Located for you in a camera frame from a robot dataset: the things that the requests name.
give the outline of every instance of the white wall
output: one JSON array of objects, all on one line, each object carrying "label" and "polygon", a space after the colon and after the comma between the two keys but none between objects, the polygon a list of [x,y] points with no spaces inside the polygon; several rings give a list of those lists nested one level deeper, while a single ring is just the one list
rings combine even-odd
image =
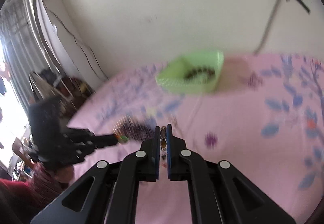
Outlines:
[{"label": "white wall", "polygon": [[[44,3],[63,21],[64,25],[76,36],[77,39],[84,41],[75,25],[72,23],[62,0],[44,0]],[[66,58],[64,60],[62,59],[62,57],[64,56],[65,52],[62,51],[62,53],[58,54],[58,52],[56,51],[56,54],[63,64],[63,67],[65,67],[67,71],[68,68],[66,68],[66,64],[74,64],[77,67],[77,70],[75,70],[75,68],[71,66],[68,73],[74,72],[77,77],[85,80],[91,87],[93,87],[94,89],[98,88],[102,84],[102,82],[106,80],[106,78],[98,68],[98,65],[96,64],[96,61],[93,58],[91,52],[87,50],[87,48],[82,46],[96,74],[89,66],[87,58],[83,54],[81,48],[75,43],[74,38],[70,34],[68,34],[68,32],[59,23],[59,21],[53,14],[48,12],[48,17],[51,23],[55,24],[55,26],[57,27],[57,36],[59,37],[59,41],[55,40],[55,37],[52,37],[51,42],[58,45],[59,48],[62,48],[63,45],[64,49],[67,52],[67,55],[69,56],[69,58]]]},{"label": "white wall", "polygon": [[[82,36],[109,75],[202,48],[252,52],[275,0],[63,0]],[[263,52],[324,57],[320,0],[282,1]]]}]

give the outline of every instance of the bed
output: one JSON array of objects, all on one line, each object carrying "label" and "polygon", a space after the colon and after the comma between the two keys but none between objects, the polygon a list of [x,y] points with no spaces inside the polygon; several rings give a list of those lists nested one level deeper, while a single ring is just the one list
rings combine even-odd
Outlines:
[{"label": "bed", "polygon": [[[101,87],[69,126],[97,135],[112,133],[131,116],[173,134],[205,160],[230,161],[271,199],[303,224],[323,196],[324,66],[303,55],[226,57],[217,90],[209,95],[171,94],[155,76],[166,63],[125,71]],[[122,160],[140,143],[97,150],[75,165],[78,179],[98,160]],[[160,160],[157,183],[141,183],[136,223],[191,223],[187,185],[167,179]]]}]

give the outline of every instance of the red fabric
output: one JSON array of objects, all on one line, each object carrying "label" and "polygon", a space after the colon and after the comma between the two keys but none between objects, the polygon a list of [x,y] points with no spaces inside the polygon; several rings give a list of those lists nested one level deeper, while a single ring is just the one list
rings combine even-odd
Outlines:
[{"label": "red fabric", "polygon": [[18,197],[24,200],[24,202],[34,207],[38,207],[35,199],[31,194],[31,188],[29,182],[10,181],[6,179],[0,179],[0,185],[7,188],[14,197]]},{"label": "red fabric", "polygon": [[29,224],[67,187],[53,175],[37,163],[33,178],[28,182],[0,179],[0,223]]}]

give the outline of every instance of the electrical cord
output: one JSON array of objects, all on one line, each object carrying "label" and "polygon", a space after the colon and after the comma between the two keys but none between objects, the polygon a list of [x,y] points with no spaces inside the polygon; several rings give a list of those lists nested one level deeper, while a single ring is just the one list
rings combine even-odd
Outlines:
[{"label": "electrical cord", "polygon": [[272,12],[270,14],[270,17],[268,19],[265,31],[263,33],[262,39],[260,41],[260,44],[258,45],[258,47],[254,50],[253,54],[254,55],[258,55],[260,53],[260,51],[263,49],[264,44],[269,36],[269,32],[273,23],[273,20],[275,18],[275,15],[277,14],[278,8],[279,8],[279,4],[280,4],[281,0],[276,0],[276,3],[274,4],[274,7],[272,9]]},{"label": "electrical cord", "polygon": [[86,60],[88,61],[88,64],[89,64],[89,66],[90,66],[90,68],[92,69],[92,71],[96,74],[96,76],[102,81],[102,79],[98,76],[98,74],[95,72],[95,70],[93,69],[93,67],[92,67],[92,65],[90,64],[90,61],[89,61],[89,58],[88,58],[88,56],[86,55],[86,53],[85,53],[85,51],[83,50],[83,48],[81,47],[81,45],[80,44],[78,44],[78,42],[79,43],[81,43],[81,44],[83,44],[88,50],[90,50],[91,51],[91,53],[92,53],[92,55],[93,55],[93,57],[94,57],[94,59],[96,60],[96,63],[97,63],[97,65],[98,65],[98,67],[99,67],[99,69],[100,69],[100,71],[102,72],[102,74],[106,77],[106,79],[107,80],[109,80],[109,78],[107,77],[107,75],[103,72],[103,70],[102,70],[102,68],[100,67],[100,65],[99,65],[99,63],[98,63],[98,60],[97,60],[97,58],[96,58],[96,56],[95,56],[95,54],[94,54],[94,52],[93,52],[93,50],[88,46],[88,45],[86,45],[84,42],[82,42],[81,40],[79,40],[66,26],[65,26],[65,24],[62,22],[62,20],[51,10],[51,9],[49,9],[48,7],[47,7],[47,5],[46,5],[46,3],[44,2],[44,0],[42,0],[42,2],[43,2],[43,5],[44,5],[44,7],[46,8],[46,10],[48,11],[48,12],[50,12],[51,14],[53,14],[55,17],[56,17],[56,19],[59,21],[59,23],[64,27],[64,29],[68,32],[68,34],[70,34],[73,38],[74,38],[74,41],[75,41],[75,43],[77,44],[77,46],[82,50],[82,52],[83,52],[83,54],[85,55],[85,57],[86,57]]}]

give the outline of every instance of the green basket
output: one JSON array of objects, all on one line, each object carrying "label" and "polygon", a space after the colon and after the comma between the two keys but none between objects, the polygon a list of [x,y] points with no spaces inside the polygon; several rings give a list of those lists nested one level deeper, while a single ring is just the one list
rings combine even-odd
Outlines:
[{"label": "green basket", "polygon": [[[193,52],[170,62],[156,77],[156,81],[158,85],[172,93],[210,93],[216,88],[223,63],[224,54],[220,50]],[[202,66],[214,69],[215,76],[205,83],[198,78],[190,80],[184,78],[192,69]]]}]

